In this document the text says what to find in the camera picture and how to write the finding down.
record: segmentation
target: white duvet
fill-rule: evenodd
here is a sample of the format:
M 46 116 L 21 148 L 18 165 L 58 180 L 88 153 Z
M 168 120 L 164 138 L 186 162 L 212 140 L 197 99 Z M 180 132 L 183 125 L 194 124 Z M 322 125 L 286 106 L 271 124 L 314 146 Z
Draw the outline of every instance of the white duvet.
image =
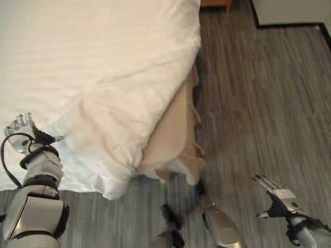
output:
M 200 47 L 199 2 L 1 0 L 0 127 L 31 112 L 65 136 L 60 189 L 120 197 Z M 22 181 L 22 157 L 5 155 Z

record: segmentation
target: baseboard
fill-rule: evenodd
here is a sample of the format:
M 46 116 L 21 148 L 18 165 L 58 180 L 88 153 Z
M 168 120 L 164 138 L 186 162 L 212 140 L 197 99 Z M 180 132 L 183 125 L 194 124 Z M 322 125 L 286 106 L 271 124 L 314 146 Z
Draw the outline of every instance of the baseboard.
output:
M 257 28 L 285 28 L 285 27 L 300 27 L 300 26 L 318 26 L 320 28 L 321 34 L 323 35 L 325 42 L 327 46 L 329 47 L 331 51 L 331 34 L 328 33 L 325 24 L 321 22 L 310 22 L 310 23 L 280 23 L 280 24 L 266 24 L 266 25 L 261 25 L 259 22 L 258 14 L 255 10 L 255 6 L 253 3 L 253 0 L 250 1 L 250 6 L 253 11 L 253 16 L 255 20 L 255 25 Z

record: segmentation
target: gray laminate floor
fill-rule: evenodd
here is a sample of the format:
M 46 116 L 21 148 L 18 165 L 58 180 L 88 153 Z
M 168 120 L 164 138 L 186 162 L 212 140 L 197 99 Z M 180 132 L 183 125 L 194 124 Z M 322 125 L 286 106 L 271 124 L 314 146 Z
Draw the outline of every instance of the gray laminate floor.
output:
M 270 200 L 251 176 L 281 180 L 308 214 L 331 224 L 331 53 L 314 27 L 257 30 L 248 0 L 234 1 L 229 15 L 202 10 L 200 20 L 197 140 L 206 151 L 206 188 L 248 247 L 291 247 L 285 220 L 255 219 Z M 0 192 L 0 213 L 13 195 Z M 98 193 L 62 198 L 71 208 L 62 247 L 147 247 L 164 227 L 163 203 L 183 217 L 186 247 L 214 247 L 182 177 L 166 185 L 134 178 L 114 201 Z

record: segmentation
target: black cable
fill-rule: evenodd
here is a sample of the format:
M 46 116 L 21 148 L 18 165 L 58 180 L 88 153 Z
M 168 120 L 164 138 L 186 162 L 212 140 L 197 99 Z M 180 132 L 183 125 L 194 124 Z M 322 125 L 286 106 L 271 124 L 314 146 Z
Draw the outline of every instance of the black cable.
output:
M 6 141 L 7 140 L 9 140 L 9 138 L 10 137 L 12 137 L 12 136 L 16 136 L 16 135 L 21 135 L 21 136 L 25 136 L 25 137 L 28 137 L 29 138 L 29 141 L 30 141 L 30 144 L 29 144 L 29 147 L 28 147 L 28 149 L 29 149 L 29 151 L 30 151 L 30 148 L 31 148 L 31 144 L 32 144 L 32 142 L 33 141 L 35 141 L 35 142 L 38 142 L 38 143 L 41 143 L 41 144 L 43 144 L 44 146 L 50 146 L 49 144 L 46 144 L 46 143 L 43 143 L 43 142 L 41 142 L 41 141 L 38 141 L 38 140 L 36 140 L 36 139 L 34 139 L 31 135 L 29 135 L 29 134 L 27 134 L 27 133 L 13 133 L 13 134 L 11 134 L 11 135 L 9 135 L 9 136 L 7 136 L 3 141 L 2 141 L 2 143 L 1 143 L 1 163 L 2 163 L 2 166 L 3 166 L 3 168 L 5 169 L 5 172 L 7 173 L 7 175 L 8 175 L 8 177 L 10 178 L 10 180 L 13 182 L 13 183 L 15 183 L 16 184 L 16 186 L 18 187 L 18 188 L 21 188 L 22 187 L 22 185 L 21 185 L 21 183 L 19 182 L 19 180 L 8 170 L 8 168 L 7 168 L 7 166 L 6 166 L 6 163 L 5 163 L 5 143 L 6 143 Z
M 331 233 L 331 229 L 327 226 L 327 225 L 324 225 L 320 220 L 318 219 L 314 219 L 312 217 L 309 217 L 305 214 L 302 214 L 302 213 L 291 213 L 288 218 L 292 218 L 292 217 L 302 217 L 302 218 L 305 218 L 308 222 L 314 224 L 316 226 L 316 228 L 322 228 L 326 231 L 328 231 L 329 233 Z

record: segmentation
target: white wall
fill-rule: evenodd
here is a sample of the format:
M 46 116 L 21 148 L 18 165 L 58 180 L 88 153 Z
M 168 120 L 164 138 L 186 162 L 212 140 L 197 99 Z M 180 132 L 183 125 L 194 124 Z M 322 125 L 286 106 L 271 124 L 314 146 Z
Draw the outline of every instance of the white wall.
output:
M 324 22 L 331 32 L 331 0 L 253 0 L 260 25 Z
M 329 35 L 331 36 L 331 16 L 325 19 L 324 24 L 329 31 Z

